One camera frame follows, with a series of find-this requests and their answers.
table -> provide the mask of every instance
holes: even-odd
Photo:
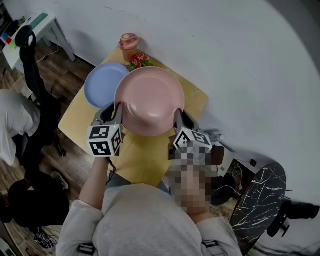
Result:
[[[31,15],[30,18],[26,19],[25,23],[17,30],[17,32],[15,32],[12,39],[16,38],[18,31],[22,27],[24,27],[26,25],[30,25],[38,16],[39,16],[39,13],[33,14],[33,15]],[[33,32],[36,37],[36,41],[38,42],[41,38],[43,38],[44,41],[46,42],[46,44],[48,46],[51,46],[51,43],[46,36],[46,33],[48,33],[50,29],[52,29],[54,35],[56,36],[57,40],[60,42],[61,46],[63,47],[63,49],[65,50],[65,52],[69,56],[69,58],[72,61],[74,61],[76,58],[73,54],[73,50],[70,47],[70,45],[68,44],[68,42],[66,41],[66,39],[63,35],[63,32],[60,30],[60,28],[58,26],[56,16],[54,16],[52,14],[48,14],[48,16],[33,29]],[[22,72],[23,74],[25,73],[24,66],[20,60],[20,49],[18,47],[11,48],[9,45],[6,45],[3,48],[3,54],[4,54],[9,66],[12,70],[14,68],[16,68],[20,72]]]
[[[128,64],[119,48],[116,48],[102,64],[107,62]],[[152,58],[149,62],[155,67],[167,70],[178,79],[184,91],[185,110],[198,119],[208,102],[208,96],[161,63]],[[90,106],[86,101],[82,87],[59,123],[59,129],[88,154],[90,151],[87,146],[87,129],[97,111],[97,108]],[[133,184],[145,183],[156,187],[170,166],[168,144],[169,136],[175,135],[174,129],[156,137],[136,135],[125,128],[123,132],[125,138],[120,147],[120,156],[111,158],[117,168],[117,174]]]
[[[268,229],[280,210],[287,179],[279,163],[270,163],[254,177],[233,211],[230,224],[246,255]]]

white shirt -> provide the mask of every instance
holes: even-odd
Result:
[[[74,201],[56,255],[83,255],[80,244],[93,244],[94,256],[242,256],[223,218],[195,225],[169,194],[146,184],[109,188],[102,210]]]
[[[40,124],[40,110],[21,93],[0,90],[0,157],[10,166],[16,157],[12,138],[27,133],[35,134]]]

floor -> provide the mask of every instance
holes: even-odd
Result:
[[[36,59],[40,60],[44,56],[53,53],[56,50],[56,46],[49,48],[44,42],[40,41],[36,48]],[[16,69],[12,71],[9,68],[3,76],[2,73],[4,69],[1,67],[3,67],[4,64],[2,62],[3,60],[0,59],[0,89],[9,89],[21,92],[25,85],[24,78],[19,80],[22,77],[22,74]],[[52,91],[52,94],[57,98],[65,97],[65,102],[62,103],[62,115],[80,88],[84,85],[88,74],[94,68],[90,64],[78,58],[74,62],[70,61],[63,49],[60,49],[57,53],[50,55],[47,60],[40,61],[38,63],[38,67],[47,90]],[[66,156],[59,157],[52,145],[44,147],[42,150],[43,160],[40,165],[40,170],[45,173],[50,173],[54,169],[60,171],[69,183],[69,190],[67,194],[69,200],[72,202],[78,198],[81,188],[89,175],[94,159],[81,148],[76,146],[64,134],[59,134],[59,137],[61,146],[67,152]],[[0,160],[0,191],[8,190],[14,182],[23,178],[24,170],[22,167],[13,168],[7,166]],[[212,206],[211,212],[216,217],[224,216],[227,219],[230,219],[236,203],[237,200],[232,198],[223,206]],[[33,236],[29,231],[18,226],[14,221],[6,226],[23,255],[55,255],[54,248],[51,250],[42,249],[42,247],[34,242]],[[45,227],[44,230],[58,241],[61,231],[60,226],[49,226]]]

black marble table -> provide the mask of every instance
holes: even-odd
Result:
[[[271,163],[258,171],[238,201],[230,224],[243,255],[251,250],[276,218],[286,187],[285,170],[279,163]]]

white desk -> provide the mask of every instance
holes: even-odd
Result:
[[[30,18],[27,18],[25,23],[18,29],[18,31],[26,25],[30,25],[38,16],[40,13],[33,14]],[[65,37],[63,36],[62,31],[59,29],[58,23],[56,16],[52,14],[48,14],[48,16],[41,21],[33,30],[36,41],[38,42],[41,38],[44,39],[46,44],[48,46],[51,46],[51,43],[46,37],[46,33],[52,29],[54,35],[56,36],[57,40],[60,42],[61,46],[65,50],[65,52],[68,54],[69,58],[74,61],[76,58],[74,56],[73,50],[66,41]],[[12,39],[14,40],[16,38],[17,32],[13,35]],[[23,74],[24,72],[24,66],[20,60],[20,48],[11,48],[9,45],[6,45],[3,49],[3,54],[10,65],[10,68],[13,70],[14,68],[17,68],[20,72]]]

